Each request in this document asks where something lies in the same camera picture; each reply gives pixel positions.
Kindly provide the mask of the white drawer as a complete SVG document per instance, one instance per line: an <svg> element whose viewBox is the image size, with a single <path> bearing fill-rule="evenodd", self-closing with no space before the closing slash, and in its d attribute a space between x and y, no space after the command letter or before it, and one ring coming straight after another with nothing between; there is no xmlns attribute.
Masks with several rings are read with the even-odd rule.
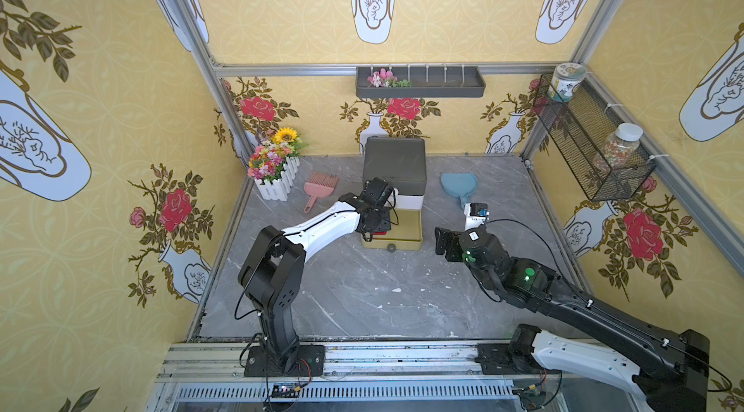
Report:
<svg viewBox="0 0 744 412"><path fill-rule="evenodd" d="M399 210L421 210L424 206L424 195L395 196L395 208Z"/></svg>

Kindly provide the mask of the grey top drawer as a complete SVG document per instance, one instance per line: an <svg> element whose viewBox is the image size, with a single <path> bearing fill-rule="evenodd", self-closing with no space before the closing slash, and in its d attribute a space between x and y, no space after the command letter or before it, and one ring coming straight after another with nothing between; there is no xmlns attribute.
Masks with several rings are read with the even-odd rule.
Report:
<svg viewBox="0 0 744 412"><path fill-rule="evenodd" d="M397 195L424 196L427 181L414 181L413 179L390 179L389 184L396 190Z"/></svg>

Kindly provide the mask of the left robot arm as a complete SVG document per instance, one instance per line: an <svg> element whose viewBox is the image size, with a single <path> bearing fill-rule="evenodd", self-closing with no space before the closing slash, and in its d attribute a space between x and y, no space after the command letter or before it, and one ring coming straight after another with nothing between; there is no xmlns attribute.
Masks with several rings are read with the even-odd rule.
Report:
<svg viewBox="0 0 744 412"><path fill-rule="evenodd" d="M261 229L238 274L243 294L259 313L263 348L283 371L298 359L300 339L293 322L292 304L298 293L307 259L349 234L370 240L391 227L394 190L347 193L329 209L294 226Z"/></svg>

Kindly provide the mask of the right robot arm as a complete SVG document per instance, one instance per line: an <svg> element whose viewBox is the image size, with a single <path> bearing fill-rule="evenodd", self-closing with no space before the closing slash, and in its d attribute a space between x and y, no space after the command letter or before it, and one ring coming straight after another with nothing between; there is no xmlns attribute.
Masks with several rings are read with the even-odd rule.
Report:
<svg viewBox="0 0 744 412"><path fill-rule="evenodd" d="M566 340L520 325L509 346L514 365L564 371L641 398L654 411L707 408L709 339L639 320L577 288L560 272L513 257L484 226L435 230L435 251L466 265L488 297L565 323L592 338Z"/></svg>

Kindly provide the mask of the three-tier drawer cabinet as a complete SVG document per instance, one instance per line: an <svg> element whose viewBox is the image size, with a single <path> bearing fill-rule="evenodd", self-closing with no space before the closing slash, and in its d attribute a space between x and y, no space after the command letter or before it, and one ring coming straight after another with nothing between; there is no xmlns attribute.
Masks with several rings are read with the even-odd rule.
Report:
<svg viewBox="0 0 744 412"><path fill-rule="evenodd" d="M424 139L371 137L366 141L362 180L427 181Z"/></svg>

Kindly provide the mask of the blue dustpan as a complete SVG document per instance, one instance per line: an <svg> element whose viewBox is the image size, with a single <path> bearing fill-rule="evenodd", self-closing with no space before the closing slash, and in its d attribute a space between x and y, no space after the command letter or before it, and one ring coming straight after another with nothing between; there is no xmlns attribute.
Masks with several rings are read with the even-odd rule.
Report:
<svg viewBox="0 0 744 412"><path fill-rule="evenodd" d="M479 186L478 178L472 173L443 173L440 183L443 191L457 198L463 209L471 203L472 195Z"/></svg>

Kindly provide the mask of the pink hand brush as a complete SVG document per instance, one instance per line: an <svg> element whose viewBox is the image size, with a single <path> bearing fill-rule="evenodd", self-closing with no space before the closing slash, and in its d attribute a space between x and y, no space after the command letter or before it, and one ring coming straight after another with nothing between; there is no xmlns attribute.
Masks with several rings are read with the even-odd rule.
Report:
<svg viewBox="0 0 744 412"><path fill-rule="evenodd" d="M303 190L308 196L308 202L304 207L304 212L309 214L318 199L327 198L339 183L339 177L313 171L307 181L304 183Z"/></svg>

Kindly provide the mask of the flower planter white fence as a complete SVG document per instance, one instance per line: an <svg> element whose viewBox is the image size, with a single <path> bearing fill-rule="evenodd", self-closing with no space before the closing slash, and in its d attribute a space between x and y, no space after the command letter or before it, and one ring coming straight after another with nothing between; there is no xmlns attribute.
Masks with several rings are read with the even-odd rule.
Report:
<svg viewBox="0 0 744 412"><path fill-rule="evenodd" d="M295 183L304 142L298 131L280 127L267 132L248 162L247 175L264 200L285 202Z"/></svg>

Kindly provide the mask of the pink flowers on shelf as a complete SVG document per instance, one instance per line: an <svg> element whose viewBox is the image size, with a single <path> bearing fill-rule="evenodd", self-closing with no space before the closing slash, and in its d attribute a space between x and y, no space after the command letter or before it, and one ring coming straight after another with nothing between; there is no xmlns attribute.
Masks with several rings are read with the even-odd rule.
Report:
<svg viewBox="0 0 744 412"><path fill-rule="evenodd" d="M385 68L373 71L367 78L367 82L372 88L410 88L412 86L410 80L399 79L391 70Z"/></svg>

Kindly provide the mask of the circuit board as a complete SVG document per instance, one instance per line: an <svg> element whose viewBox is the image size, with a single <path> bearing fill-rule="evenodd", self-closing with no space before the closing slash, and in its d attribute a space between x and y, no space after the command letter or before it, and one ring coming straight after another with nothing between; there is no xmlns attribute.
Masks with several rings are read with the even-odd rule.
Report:
<svg viewBox="0 0 744 412"><path fill-rule="evenodd" d="M301 389L296 384L271 384L269 388L271 400L295 400Z"/></svg>

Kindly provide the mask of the jar of colourful beads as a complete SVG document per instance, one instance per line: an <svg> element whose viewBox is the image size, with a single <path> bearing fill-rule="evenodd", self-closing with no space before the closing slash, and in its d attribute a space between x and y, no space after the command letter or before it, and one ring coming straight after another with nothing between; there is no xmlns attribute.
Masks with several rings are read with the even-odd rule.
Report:
<svg viewBox="0 0 744 412"><path fill-rule="evenodd" d="M639 147L643 129L633 123L621 123L608 135L593 164L603 174L623 167Z"/></svg>

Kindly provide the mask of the labelled jar white lid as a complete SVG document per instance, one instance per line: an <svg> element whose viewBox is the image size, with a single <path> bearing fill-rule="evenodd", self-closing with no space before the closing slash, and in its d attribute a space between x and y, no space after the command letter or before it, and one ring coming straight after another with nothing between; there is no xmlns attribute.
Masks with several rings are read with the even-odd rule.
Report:
<svg viewBox="0 0 744 412"><path fill-rule="evenodd" d="M546 90L548 98L557 102L569 102L586 74L587 68L579 63L565 62L557 65Z"/></svg>

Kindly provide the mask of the aluminium rail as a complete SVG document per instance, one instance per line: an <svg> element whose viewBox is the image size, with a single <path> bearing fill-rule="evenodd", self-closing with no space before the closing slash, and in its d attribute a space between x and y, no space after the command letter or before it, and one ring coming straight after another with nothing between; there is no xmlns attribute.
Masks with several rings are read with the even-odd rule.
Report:
<svg viewBox="0 0 744 412"><path fill-rule="evenodd" d="M504 340L384 340L304 342L325 347L324 373L244 376L246 343L174 344L146 404L149 411L176 411L189 404L233 411L250 404L295 411L306 404L408 404L418 410L445 402L473 402L506 411L643 411L632 394L573 373L484 375L475 362L480 343ZM271 384L296 384L295 400L271 400Z"/></svg>

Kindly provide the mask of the grey wall shelf tray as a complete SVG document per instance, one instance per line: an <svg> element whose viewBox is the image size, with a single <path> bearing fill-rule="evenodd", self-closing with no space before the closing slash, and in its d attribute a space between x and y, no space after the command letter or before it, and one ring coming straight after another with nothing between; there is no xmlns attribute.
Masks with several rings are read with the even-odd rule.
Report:
<svg viewBox="0 0 744 412"><path fill-rule="evenodd" d="M367 78L373 71L391 70L410 88L372 88ZM356 67L356 96L359 98L481 98L486 80L480 68L464 64L401 64Z"/></svg>

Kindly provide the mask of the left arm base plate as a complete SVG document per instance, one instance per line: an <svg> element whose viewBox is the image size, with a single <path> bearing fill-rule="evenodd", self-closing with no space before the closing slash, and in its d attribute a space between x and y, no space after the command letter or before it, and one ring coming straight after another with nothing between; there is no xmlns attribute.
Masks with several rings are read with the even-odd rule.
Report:
<svg viewBox="0 0 744 412"><path fill-rule="evenodd" d="M279 356L269 348L255 345L241 355L243 374L248 378L299 376L314 379L324 373L325 352L321 344L300 344L287 356Z"/></svg>

